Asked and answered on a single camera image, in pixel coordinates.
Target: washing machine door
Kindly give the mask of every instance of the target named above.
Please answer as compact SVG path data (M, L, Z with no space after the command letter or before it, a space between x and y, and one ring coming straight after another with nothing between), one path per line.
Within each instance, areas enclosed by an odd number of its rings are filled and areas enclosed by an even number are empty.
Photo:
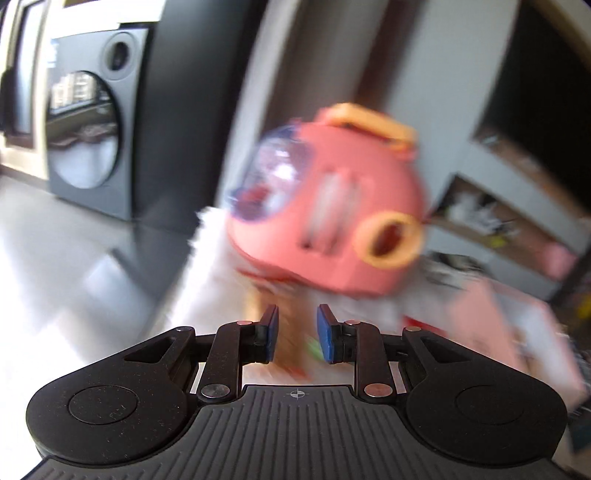
M99 77L73 72L51 86L47 161L65 182L100 186L115 168L120 134L115 99Z

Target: orange handle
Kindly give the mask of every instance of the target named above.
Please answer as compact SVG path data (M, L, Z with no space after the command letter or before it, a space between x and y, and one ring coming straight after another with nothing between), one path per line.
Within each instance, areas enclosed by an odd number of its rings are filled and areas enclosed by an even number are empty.
M417 134L413 128L354 103L337 103L325 109L319 120L325 125L334 127L352 125L377 137L385 138L395 151L414 148L417 140Z

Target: yellow object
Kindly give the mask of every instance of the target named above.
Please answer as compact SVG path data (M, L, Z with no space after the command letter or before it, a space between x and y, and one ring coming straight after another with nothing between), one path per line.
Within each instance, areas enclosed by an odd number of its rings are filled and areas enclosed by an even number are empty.
M400 241L389 253L375 255L374 246L379 236L392 225L402 227ZM413 262L421 253L423 240L423 225L415 217L387 210L370 216L357 227L353 248L357 256L372 267L392 270Z
M337 103L324 113L324 121L334 127L351 125L390 141L393 150L414 148L417 134L413 128L390 117L354 103Z
M577 307L577 317L585 320L591 316L591 294L587 293Z
M507 240L505 240L503 237L499 235L493 235L489 238L488 242L491 248L501 248L507 244Z

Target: green object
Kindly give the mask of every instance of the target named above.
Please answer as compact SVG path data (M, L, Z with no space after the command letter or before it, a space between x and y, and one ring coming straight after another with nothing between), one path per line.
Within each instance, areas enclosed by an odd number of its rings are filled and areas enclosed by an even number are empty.
M322 354L322 347L320 346L320 342L312 337L308 337L308 352L311 356L316 358L317 360L324 360L324 355Z

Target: ribbed rubber surface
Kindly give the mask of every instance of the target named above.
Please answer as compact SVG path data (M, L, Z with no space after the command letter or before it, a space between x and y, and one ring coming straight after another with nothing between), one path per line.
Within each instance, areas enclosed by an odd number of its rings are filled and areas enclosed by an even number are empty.
M47 459L25 478L566 480L567 476L545 460L504 470L455 463L415 440L393 408L363 403L347 387L249 386L239 400L203 408L178 442L149 459L100 469Z

